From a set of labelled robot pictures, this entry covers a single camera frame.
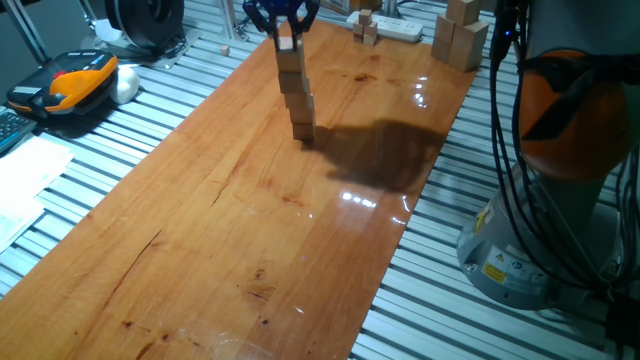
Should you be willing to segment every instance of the orange device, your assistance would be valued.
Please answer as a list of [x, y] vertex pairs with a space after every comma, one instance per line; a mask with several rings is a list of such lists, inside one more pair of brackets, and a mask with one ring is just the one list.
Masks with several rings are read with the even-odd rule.
[[50, 114], [84, 114], [109, 95], [116, 84], [118, 59], [99, 50], [64, 53], [9, 89], [16, 111], [41, 118]]

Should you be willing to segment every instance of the stacked wooden blocks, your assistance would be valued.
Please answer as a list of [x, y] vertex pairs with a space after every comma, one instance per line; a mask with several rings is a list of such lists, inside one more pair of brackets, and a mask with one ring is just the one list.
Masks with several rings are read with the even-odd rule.
[[431, 56], [458, 71], [480, 66], [489, 30], [489, 24], [478, 21], [480, 1], [449, 0], [446, 14], [436, 20]]
[[358, 21], [353, 23], [353, 41], [373, 46], [378, 38], [378, 23], [371, 21], [371, 10], [360, 10]]
[[276, 52], [280, 92], [289, 109], [293, 138], [311, 141], [316, 133], [316, 113], [313, 95], [309, 90], [309, 79], [304, 66], [302, 39], [296, 40], [296, 49], [290, 37], [278, 38], [280, 50]]

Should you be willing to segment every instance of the power strip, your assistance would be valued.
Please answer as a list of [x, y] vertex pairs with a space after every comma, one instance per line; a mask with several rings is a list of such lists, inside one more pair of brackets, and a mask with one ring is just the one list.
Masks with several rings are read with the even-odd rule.
[[[354, 11], [344, 24], [347, 29], [353, 29], [353, 23], [358, 21], [360, 11]], [[378, 35], [393, 40], [415, 43], [422, 35], [422, 25], [406, 20], [372, 15], [371, 21], [378, 22]]]

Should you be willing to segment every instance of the wooden tabletop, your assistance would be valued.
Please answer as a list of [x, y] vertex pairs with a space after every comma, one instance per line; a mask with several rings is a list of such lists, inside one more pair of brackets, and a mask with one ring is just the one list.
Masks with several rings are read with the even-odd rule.
[[347, 357], [474, 74], [304, 41], [316, 142], [265, 41], [0, 300], [0, 359]]

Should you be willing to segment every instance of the keyboard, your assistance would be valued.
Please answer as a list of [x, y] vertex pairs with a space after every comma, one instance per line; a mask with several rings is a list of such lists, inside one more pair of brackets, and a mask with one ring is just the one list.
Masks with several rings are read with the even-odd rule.
[[20, 141], [36, 124], [10, 111], [0, 113], [0, 154]]

